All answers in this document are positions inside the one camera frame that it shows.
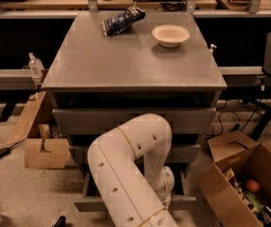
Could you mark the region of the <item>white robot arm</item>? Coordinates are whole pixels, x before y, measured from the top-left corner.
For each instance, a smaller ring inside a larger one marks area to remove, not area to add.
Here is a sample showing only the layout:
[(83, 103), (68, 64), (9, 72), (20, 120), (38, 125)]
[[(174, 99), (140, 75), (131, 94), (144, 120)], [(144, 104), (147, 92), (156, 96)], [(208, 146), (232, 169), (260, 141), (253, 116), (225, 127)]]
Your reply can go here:
[(170, 124), (153, 113), (90, 145), (90, 172), (116, 227), (178, 227), (168, 210), (174, 177), (165, 162), (171, 146)]

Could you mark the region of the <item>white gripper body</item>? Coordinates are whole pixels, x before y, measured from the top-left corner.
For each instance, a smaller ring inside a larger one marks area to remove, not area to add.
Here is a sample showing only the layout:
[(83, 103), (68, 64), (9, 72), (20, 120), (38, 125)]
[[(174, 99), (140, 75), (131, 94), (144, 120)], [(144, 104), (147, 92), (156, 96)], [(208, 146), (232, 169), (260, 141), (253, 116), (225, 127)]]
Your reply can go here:
[(168, 166), (164, 166), (161, 170), (162, 187), (159, 189), (159, 198), (166, 208), (169, 207), (172, 200), (172, 190), (174, 187), (174, 176), (172, 170)]

